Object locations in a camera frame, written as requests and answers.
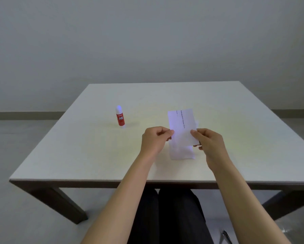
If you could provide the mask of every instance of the person's left arm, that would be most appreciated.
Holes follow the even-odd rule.
[[[151,127],[142,135],[141,151],[81,244],[127,243],[150,168],[173,130]]]

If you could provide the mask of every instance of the person's left thumb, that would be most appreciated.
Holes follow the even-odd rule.
[[[166,131],[164,134],[162,134],[162,138],[164,138],[165,140],[169,139],[172,135],[174,134],[173,130],[168,130]]]

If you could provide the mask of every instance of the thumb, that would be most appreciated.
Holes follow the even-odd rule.
[[[196,131],[196,130],[191,130],[191,135],[195,138],[198,139],[198,141],[200,143],[202,143],[203,141],[207,141],[208,138],[204,135],[202,135],[200,132]]]
[[[165,140],[169,139],[171,137],[171,135],[174,134],[173,130],[168,130],[166,131],[164,134],[161,135],[161,137]]]

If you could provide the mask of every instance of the black pants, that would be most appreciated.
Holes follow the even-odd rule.
[[[212,243],[198,198],[190,189],[145,187],[128,244]]]

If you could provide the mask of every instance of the person's left hand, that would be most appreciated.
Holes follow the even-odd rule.
[[[163,149],[166,141],[171,139],[173,130],[166,127],[149,127],[142,135],[142,145],[140,155],[147,158],[156,157]]]

